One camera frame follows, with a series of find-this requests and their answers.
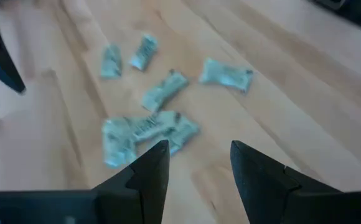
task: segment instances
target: wooden floor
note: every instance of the wooden floor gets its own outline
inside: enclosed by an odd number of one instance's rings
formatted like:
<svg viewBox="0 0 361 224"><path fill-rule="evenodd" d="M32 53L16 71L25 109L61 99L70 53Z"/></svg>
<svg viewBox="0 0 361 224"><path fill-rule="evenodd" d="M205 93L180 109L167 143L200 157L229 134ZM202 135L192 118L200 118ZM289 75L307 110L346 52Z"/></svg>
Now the wooden floor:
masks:
<svg viewBox="0 0 361 224"><path fill-rule="evenodd" d="M190 85L166 109L201 133L171 159L163 223L248 223L234 139L361 190L361 29L308 1L18 2L0 7L0 30L28 89L0 83L0 190L92 188L116 174L101 123L147 115L141 97L171 68ZM147 71L124 64L121 79L100 79L103 48L118 44L127 62L144 33L159 40ZM249 93L199 85L206 57L254 68Z"/></svg>

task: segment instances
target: light wood surface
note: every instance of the light wood surface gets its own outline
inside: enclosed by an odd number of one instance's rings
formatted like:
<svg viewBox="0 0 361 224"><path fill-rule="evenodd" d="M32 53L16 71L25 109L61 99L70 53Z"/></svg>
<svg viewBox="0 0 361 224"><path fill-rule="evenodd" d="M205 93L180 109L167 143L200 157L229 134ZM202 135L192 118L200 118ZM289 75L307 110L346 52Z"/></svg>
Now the light wood surface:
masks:
<svg viewBox="0 0 361 224"><path fill-rule="evenodd" d="M147 115L144 92L172 68L190 85L165 109L201 132L171 158L163 223L247 222L234 139L361 190L361 29L307 1L18 2L0 7L0 30L28 88L12 96L0 84L0 190L92 188L116 174L103 164L101 123ZM142 73L127 61L144 33L159 51ZM110 42L124 61L119 80L100 78ZM254 68L248 94L199 85L206 57Z"/></svg>

